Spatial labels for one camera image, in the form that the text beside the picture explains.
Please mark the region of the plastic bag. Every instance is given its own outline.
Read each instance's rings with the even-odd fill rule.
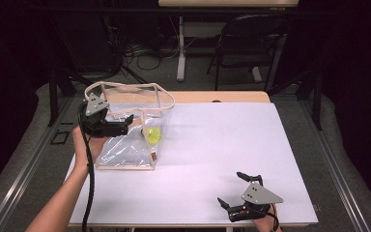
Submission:
[[[86,88],[87,100],[91,93],[109,103],[108,122],[124,122],[134,116],[127,135],[113,137],[104,144],[97,169],[154,169],[164,117],[174,106],[174,98],[154,83],[98,82]]]

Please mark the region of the table leg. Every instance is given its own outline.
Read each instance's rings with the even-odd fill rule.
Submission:
[[[179,67],[177,68],[177,80],[184,81],[186,72],[186,52],[185,52],[185,31],[182,16],[180,16],[179,34],[180,34],[179,35],[180,55],[179,55]]]

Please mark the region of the black chair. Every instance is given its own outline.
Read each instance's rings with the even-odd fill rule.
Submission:
[[[215,89],[218,89],[219,67],[247,67],[249,71],[254,67],[269,67],[264,86],[267,90],[278,41],[288,32],[289,24],[283,16],[267,14],[246,14],[227,22],[217,36],[215,54],[207,70],[209,73],[212,65],[216,65]]]

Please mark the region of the forearm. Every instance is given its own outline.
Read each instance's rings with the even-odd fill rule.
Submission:
[[[87,167],[74,168],[66,182],[29,225],[27,231],[65,231],[87,174]]]

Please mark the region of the gray carpet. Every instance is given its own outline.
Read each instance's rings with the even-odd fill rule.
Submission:
[[[163,59],[159,66],[152,71],[139,69],[135,59],[129,66],[146,80],[156,82],[167,90],[213,90],[214,72],[205,74],[210,57],[198,52],[193,53],[193,51],[193,47],[188,49],[185,70],[186,78],[184,82],[178,82],[176,80],[176,58]],[[150,67],[156,64],[153,63],[156,60],[147,57],[141,57],[141,59],[138,63],[140,67],[144,64],[148,64]],[[264,74],[267,70],[261,69],[260,71]],[[240,73],[244,80],[250,79],[249,72],[240,71]],[[230,71],[222,72],[221,74],[230,77],[235,76],[237,73]],[[126,76],[123,72],[120,72],[109,80],[122,83],[136,83],[134,78]],[[221,79],[221,82],[225,83],[230,80],[224,77]],[[79,91],[84,89],[83,85],[79,83],[74,84]],[[262,85],[222,85],[220,87],[220,90],[237,89],[261,90]],[[45,126],[48,123],[49,117],[47,86],[43,86],[38,91],[38,94],[40,96],[40,105],[34,121],[25,133],[18,148],[14,152],[13,158],[0,177],[0,207],[11,186],[16,181],[16,177],[23,168],[24,163],[27,163],[36,154],[37,145],[46,132]],[[303,106],[307,105],[307,102],[296,101],[292,95],[272,97],[271,101],[275,103],[280,114],[310,198],[313,204],[318,205],[320,209],[317,212],[320,221],[318,224],[305,228],[285,228],[284,231],[356,231],[344,207],[341,195],[338,193],[327,169],[326,162],[323,158],[324,150],[315,136],[312,128],[313,125],[309,123],[307,113],[303,110]],[[72,101],[72,104],[65,109],[66,114],[60,122],[63,124],[59,124],[59,128],[56,128],[56,130],[69,131],[75,127],[75,111],[80,102],[81,98],[77,95],[77,98]],[[334,117],[334,106],[326,98],[323,98],[322,125],[324,129],[323,134],[327,139],[328,145],[335,155],[338,165],[371,231],[371,193],[346,156],[341,145],[340,131]],[[44,146],[42,158],[36,172],[30,179],[29,185],[22,193],[20,200],[15,202],[17,204],[14,205],[13,211],[9,211],[2,222],[2,226],[0,227],[2,231],[24,231],[25,227],[42,208],[44,203],[63,183],[72,154],[72,141],[70,137],[67,139],[65,145],[47,144]],[[97,228],[95,231],[115,230]]]

